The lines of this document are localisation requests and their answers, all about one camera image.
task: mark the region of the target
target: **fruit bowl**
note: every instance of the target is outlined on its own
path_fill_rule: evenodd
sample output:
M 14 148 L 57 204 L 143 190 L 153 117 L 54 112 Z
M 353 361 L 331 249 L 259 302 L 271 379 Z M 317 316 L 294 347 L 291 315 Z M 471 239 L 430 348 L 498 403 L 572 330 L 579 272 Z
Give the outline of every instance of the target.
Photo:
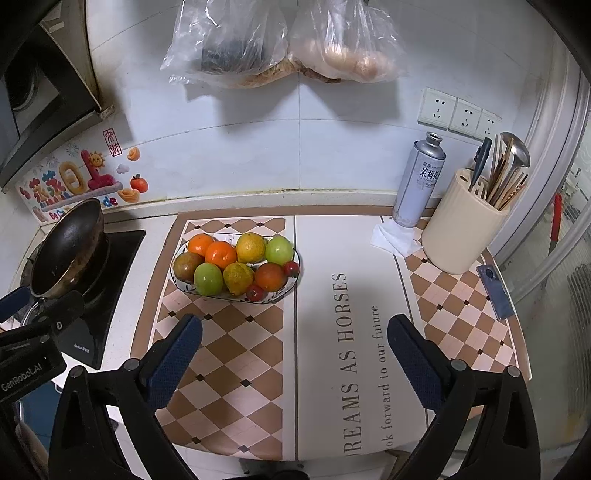
M 233 247 L 236 247 L 236 243 L 238 242 L 238 239 L 241 237 L 241 235 L 239 233 L 210 233 L 209 235 L 212 236 L 215 239 L 215 241 L 228 242 Z M 268 242 L 273 237 L 263 236 L 263 238 Z M 178 248 L 178 250 L 176 251 L 176 253 L 174 254 L 173 261 L 170 265 L 170 278 L 179 290 L 181 290 L 185 293 L 198 295 L 197 290 L 195 289 L 195 285 L 193 285 L 192 283 L 186 283 L 182 280 L 179 280 L 177 277 L 174 276 L 174 271 L 173 271 L 174 260 L 180 254 L 187 252 L 188 247 L 189 247 L 189 243 L 186 242 L 183 245 L 181 245 Z M 293 261 L 297 262 L 298 264 L 301 265 L 300 256 L 298 255 L 296 249 L 294 249 Z M 258 263 L 246 263 L 246 264 L 249 267 L 251 267 L 254 271 L 256 271 L 256 269 L 258 267 L 260 267 L 261 265 L 263 265 L 265 263 L 266 263 L 266 261 L 263 260 Z M 212 298 L 228 300 L 228 301 L 241 301 L 244 303 L 275 303 L 275 302 L 281 300 L 291 290 L 293 290 L 293 288 L 297 284 L 297 280 L 298 279 L 294 278 L 294 277 L 287 277 L 287 282 L 285 283 L 285 285 L 283 285 L 283 287 L 280 290 L 268 293 L 267 296 L 263 300 L 260 300 L 260 301 L 252 302 L 246 298 L 245 294 L 239 295 L 239 296 L 234 296 L 226 289 L 224 289 L 219 295 L 212 295 Z

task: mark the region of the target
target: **blue gripper pad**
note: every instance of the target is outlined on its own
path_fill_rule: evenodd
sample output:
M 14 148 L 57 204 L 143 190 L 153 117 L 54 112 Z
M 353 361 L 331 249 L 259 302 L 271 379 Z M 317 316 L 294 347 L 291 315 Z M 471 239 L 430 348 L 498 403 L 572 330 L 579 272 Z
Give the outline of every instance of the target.
M 146 353 L 139 380 L 144 387 L 144 399 L 152 410 L 168 405 L 202 339 L 201 320 L 188 314 Z
M 388 343 L 423 407 L 437 412 L 445 400 L 444 385 L 451 377 L 447 358 L 421 336 L 406 315 L 390 319 Z

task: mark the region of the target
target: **wok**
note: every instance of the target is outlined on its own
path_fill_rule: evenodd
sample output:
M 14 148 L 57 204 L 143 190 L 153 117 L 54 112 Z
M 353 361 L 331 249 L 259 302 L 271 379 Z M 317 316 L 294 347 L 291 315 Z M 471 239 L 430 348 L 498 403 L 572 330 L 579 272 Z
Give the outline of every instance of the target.
M 106 241 L 103 229 L 103 213 L 97 199 L 79 203 L 57 222 L 33 263 L 30 291 L 37 301 L 23 325 L 43 300 L 59 298 L 78 285 L 99 244 Z

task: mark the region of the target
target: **silver spray can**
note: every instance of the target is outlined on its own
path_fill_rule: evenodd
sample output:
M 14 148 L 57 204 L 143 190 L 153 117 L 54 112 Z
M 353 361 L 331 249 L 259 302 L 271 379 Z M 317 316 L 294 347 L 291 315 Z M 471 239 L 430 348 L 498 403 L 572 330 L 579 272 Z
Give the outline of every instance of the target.
M 441 141 L 439 135 L 427 132 L 425 140 L 414 143 L 394 207 L 393 217 L 399 225 L 413 227 L 421 218 L 446 159 Z

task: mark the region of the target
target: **yellow citrus fruit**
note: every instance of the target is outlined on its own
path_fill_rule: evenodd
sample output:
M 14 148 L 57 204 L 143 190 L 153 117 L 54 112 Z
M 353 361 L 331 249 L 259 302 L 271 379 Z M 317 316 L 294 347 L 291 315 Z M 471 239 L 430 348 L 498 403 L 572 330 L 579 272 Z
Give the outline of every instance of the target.
M 267 244 L 258 233 L 243 233 L 236 243 L 238 261 L 242 263 L 258 263 L 265 258 Z
M 235 262 L 228 265 L 223 271 L 223 280 L 232 295 L 246 293 L 248 287 L 254 281 L 255 274 L 252 269 L 244 263 Z

